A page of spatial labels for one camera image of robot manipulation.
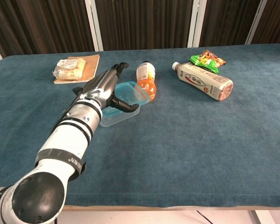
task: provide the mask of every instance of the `chip bag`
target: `chip bag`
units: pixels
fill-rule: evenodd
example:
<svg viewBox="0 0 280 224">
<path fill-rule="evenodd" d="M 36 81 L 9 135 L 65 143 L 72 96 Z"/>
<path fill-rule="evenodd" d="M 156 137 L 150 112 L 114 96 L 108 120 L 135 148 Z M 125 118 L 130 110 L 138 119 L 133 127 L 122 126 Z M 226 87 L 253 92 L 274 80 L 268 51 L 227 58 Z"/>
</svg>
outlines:
<svg viewBox="0 0 280 224">
<path fill-rule="evenodd" d="M 209 50 L 205 50 L 200 55 L 193 55 L 190 58 L 190 61 L 199 67 L 203 67 L 211 72 L 218 74 L 219 67 L 226 63 L 223 59 L 211 53 Z"/>
</svg>

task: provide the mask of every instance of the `teal fabric surface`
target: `teal fabric surface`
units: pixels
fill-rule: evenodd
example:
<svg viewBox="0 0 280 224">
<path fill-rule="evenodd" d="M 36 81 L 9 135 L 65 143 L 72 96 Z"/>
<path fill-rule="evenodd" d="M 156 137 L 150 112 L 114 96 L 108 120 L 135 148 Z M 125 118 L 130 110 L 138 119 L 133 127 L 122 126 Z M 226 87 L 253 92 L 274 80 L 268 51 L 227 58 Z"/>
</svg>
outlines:
<svg viewBox="0 0 280 224">
<path fill-rule="evenodd" d="M 206 48 L 100 52 L 97 75 L 128 62 L 156 68 L 157 95 L 140 113 L 99 126 L 86 151 L 86 171 L 68 185 L 66 204 L 139 206 L 280 206 L 280 44 L 210 47 L 233 80 L 217 102 L 178 79 L 185 63 Z M 10 56 L 0 61 L 0 186 L 34 167 L 38 150 L 72 88 L 53 84 L 60 59 L 91 53 Z"/>
</svg>

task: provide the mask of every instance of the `snack bag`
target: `snack bag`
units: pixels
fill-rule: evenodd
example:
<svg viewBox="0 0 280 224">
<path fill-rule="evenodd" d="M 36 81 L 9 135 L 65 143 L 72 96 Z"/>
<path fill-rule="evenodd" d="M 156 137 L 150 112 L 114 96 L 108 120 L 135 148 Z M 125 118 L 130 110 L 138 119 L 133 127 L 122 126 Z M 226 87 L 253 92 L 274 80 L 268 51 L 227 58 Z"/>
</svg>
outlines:
<svg viewBox="0 0 280 224">
<path fill-rule="evenodd" d="M 223 59 L 211 53 L 209 50 L 205 50 L 200 55 L 193 55 L 190 61 L 199 67 L 203 67 L 207 70 L 212 71 L 215 74 L 219 73 L 219 67 L 226 63 Z"/>
<path fill-rule="evenodd" d="M 58 80 L 78 80 L 82 77 L 85 63 L 86 61 L 82 58 L 60 60 L 53 75 Z"/>
</svg>

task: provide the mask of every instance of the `orange juice bottle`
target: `orange juice bottle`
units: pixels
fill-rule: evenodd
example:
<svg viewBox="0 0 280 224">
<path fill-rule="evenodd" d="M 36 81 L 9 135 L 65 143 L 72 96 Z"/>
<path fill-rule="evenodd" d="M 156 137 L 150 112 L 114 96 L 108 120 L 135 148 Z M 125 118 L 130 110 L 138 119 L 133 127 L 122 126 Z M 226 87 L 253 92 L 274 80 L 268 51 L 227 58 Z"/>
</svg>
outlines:
<svg viewBox="0 0 280 224">
<path fill-rule="evenodd" d="M 154 66 L 149 61 L 144 61 L 138 66 L 136 77 L 137 84 L 149 95 L 149 101 L 152 101 L 157 92 L 157 88 L 154 84 Z"/>
</svg>

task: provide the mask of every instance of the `gray floor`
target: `gray floor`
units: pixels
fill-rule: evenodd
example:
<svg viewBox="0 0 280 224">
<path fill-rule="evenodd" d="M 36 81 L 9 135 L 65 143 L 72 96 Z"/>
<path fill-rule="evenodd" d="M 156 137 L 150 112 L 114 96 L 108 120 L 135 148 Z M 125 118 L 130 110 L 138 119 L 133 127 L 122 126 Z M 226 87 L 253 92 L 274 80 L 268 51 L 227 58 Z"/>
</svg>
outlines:
<svg viewBox="0 0 280 224">
<path fill-rule="evenodd" d="M 213 224 L 259 224 L 246 210 L 200 210 Z M 280 224 L 280 210 L 270 211 Z M 194 210 L 188 211 L 84 211 L 62 212 L 58 224 L 210 224 Z"/>
</svg>

